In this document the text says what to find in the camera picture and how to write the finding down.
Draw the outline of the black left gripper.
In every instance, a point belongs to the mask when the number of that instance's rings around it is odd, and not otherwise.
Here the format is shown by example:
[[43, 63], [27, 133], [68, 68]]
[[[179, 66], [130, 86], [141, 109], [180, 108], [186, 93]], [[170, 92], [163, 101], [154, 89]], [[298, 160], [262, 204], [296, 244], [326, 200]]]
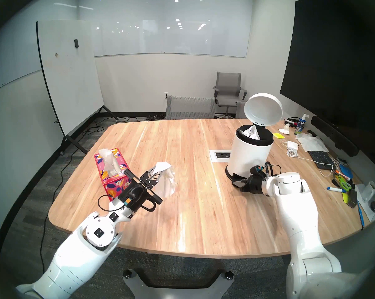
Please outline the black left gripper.
[[126, 169], [124, 174], [130, 179], [130, 184], [117, 199], [123, 203], [123, 206], [133, 212], [137, 212], [139, 208], [153, 212], [156, 205], [161, 204], [163, 201], [153, 191], [153, 188], [158, 183], [160, 171], [155, 171], [155, 167], [152, 167], [139, 178], [129, 169]]

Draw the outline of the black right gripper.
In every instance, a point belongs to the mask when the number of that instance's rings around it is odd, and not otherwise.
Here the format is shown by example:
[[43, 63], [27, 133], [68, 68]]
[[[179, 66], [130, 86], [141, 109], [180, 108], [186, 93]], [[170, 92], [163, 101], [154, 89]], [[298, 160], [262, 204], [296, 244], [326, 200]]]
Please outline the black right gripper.
[[265, 166], [253, 166], [250, 169], [250, 176], [237, 176], [237, 180], [232, 181], [232, 185], [241, 192], [249, 192], [251, 194], [267, 194], [266, 187], [267, 179], [269, 178], [269, 171]]

